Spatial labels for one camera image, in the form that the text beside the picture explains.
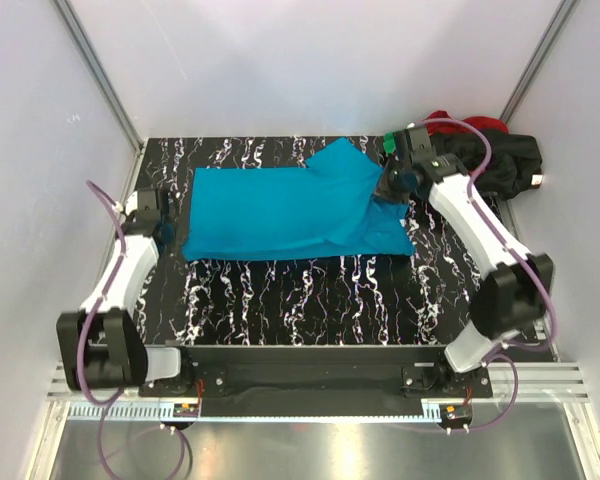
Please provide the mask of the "black mesh t shirt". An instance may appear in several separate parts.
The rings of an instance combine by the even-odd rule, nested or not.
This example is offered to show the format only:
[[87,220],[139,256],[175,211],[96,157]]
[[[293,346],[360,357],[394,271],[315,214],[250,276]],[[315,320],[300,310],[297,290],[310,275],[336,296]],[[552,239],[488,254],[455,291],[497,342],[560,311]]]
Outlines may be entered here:
[[[511,199],[540,187],[543,159],[535,137],[499,130],[484,130],[483,135],[492,154],[486,170],[475,181],[481,194]],[[470,172],[481,164],[486,152],[483,141],[474,133],[434,133],[431,141],[438,153],[455,155]]]

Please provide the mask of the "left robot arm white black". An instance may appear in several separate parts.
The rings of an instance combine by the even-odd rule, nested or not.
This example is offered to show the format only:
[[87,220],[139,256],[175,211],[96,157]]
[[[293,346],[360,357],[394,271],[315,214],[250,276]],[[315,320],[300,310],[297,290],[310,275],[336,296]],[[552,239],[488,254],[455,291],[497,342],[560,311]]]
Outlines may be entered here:
[[92,293],[56,322],[66,383],[88,394],[160,380],[173,395],[186,395],[196,372],[179,348],[147,347],[133,322],[143,286],[175,236],[168,192],[143,188],[121,202],[91,181],[87,186],[113,220],[115,241]]

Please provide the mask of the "blue t shirt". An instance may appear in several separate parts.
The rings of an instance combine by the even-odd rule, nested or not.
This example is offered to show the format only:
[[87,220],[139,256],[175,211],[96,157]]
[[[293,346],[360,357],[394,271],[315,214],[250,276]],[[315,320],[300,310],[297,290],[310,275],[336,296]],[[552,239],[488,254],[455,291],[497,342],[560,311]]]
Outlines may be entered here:
[[346,138],[303,167],[198,168],[182,254],[188,261],[411,256],[407,205],[373,194],[382,172]]

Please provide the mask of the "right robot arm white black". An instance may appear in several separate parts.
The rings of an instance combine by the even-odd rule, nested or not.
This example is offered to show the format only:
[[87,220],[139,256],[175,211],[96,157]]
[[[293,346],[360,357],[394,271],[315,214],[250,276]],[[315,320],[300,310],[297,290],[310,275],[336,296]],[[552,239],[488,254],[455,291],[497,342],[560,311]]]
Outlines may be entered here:
[[469,303],[470,321],[444,350],[434,384],[456,396],[470,383],[469,372],[483,367],[506,347],[519,347],[519,333],[547,317],[557,322],[550,298],[554,263],[535,255],[498,220],[475,182],[486,170],[492,149],[469,171],[452,153],[440,153],[424,122],[411,123],[383,139],[384,171],[374,190],[386,203],[404,203],[410,195],[427,201],[460,237],[481,275]]

